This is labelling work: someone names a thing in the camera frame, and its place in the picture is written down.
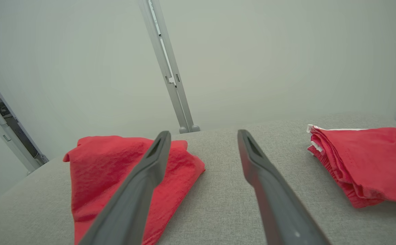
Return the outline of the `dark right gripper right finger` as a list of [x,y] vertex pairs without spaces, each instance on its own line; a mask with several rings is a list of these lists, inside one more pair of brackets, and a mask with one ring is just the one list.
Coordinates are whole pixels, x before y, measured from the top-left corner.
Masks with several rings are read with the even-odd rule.
[[254,188],[268,245],[330,241],[247,130],[237,132],[243,175]]

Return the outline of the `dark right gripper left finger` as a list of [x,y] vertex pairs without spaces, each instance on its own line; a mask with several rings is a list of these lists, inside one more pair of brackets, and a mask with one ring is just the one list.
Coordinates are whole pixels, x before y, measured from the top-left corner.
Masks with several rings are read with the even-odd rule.
[[164,179],[170,146],[170,132],[161,132],[99,213],[80,245],[142,244],[153,191]]

